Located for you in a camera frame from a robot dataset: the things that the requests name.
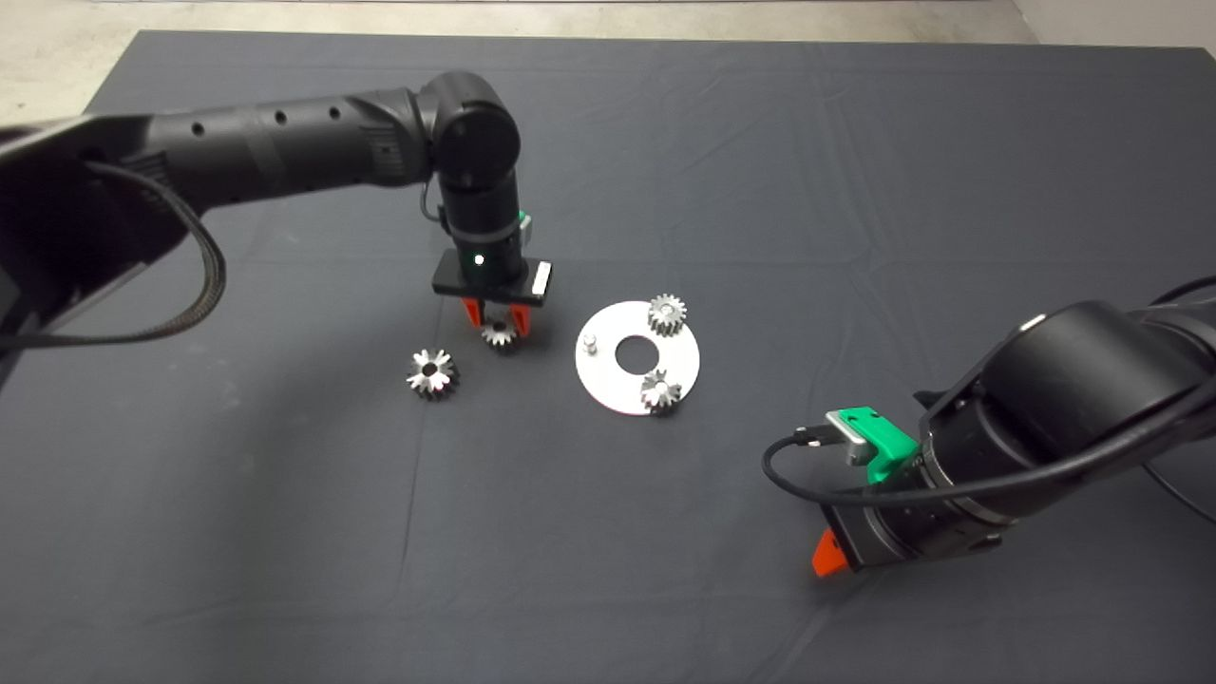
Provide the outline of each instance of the white label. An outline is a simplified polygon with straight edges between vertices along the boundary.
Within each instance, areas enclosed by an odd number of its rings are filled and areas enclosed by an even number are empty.
[[[536,264],[536,280],[533,280],[533,295],[537,297],[545,296],[545,288],[548,287],[548,271],[552,268],[553,264],[548,262]]]

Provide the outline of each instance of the silver gear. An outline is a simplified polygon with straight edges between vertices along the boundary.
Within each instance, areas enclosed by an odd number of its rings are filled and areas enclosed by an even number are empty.
[[[482,326],[482,340],[496,352],[510,352],[519,341],[519,331],[510,318],[489,319]]]
[[[675,295],[659,295],[651,299],[651,309],[646,312],[651,330],[664,337],[680,332],[687,315],[688,307]]]
[[[460,370],[451,354],[423,349],[413,355],[410,388],[424,399],[443,399],[460,382]]]
[[[642,404],[652,414],[666,413],[680,403],[680,386],[668,382],[668,371],[652,370],[642,376]]]

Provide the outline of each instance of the black cylinder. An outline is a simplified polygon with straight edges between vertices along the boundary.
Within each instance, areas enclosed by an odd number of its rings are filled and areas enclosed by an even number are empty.
[[[1082,302],[1006,342],[989,359],[980,382],[1058,459],[1206,377],[1190,359],[1110,304]]]
[[[427,135],[409,90],[158,114],[123,163],[208,208],[430,175]]]

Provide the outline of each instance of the spur gear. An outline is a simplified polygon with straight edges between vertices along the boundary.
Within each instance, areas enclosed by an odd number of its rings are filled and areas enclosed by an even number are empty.
[[[490,319],[482,326],[482,340],[495,352],[510,352],[519,341],[519,330],[510,318]]]
[[[680,403],[680,386],[668,382],[668,371],[652,370],[642,376],[642,404],[652,413],[670,411]]]
[[[651,330],[664,337],[680,332],[687,315],[688,307],[675,295],[659,295],[651,299],[651,308],[646,312]]]
[[[409,377],[410,388],[429,400],[443,399],[460,382],[460,370],[451,354],[439,349],[422,349],[413,354],[413,372]]]

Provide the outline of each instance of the plate center hole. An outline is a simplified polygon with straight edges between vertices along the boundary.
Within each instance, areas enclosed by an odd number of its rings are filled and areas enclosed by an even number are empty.
[[[659,365],[659,349],[646,337],[626,337],[617,346],[617,363],[626,372],[646,375]]]

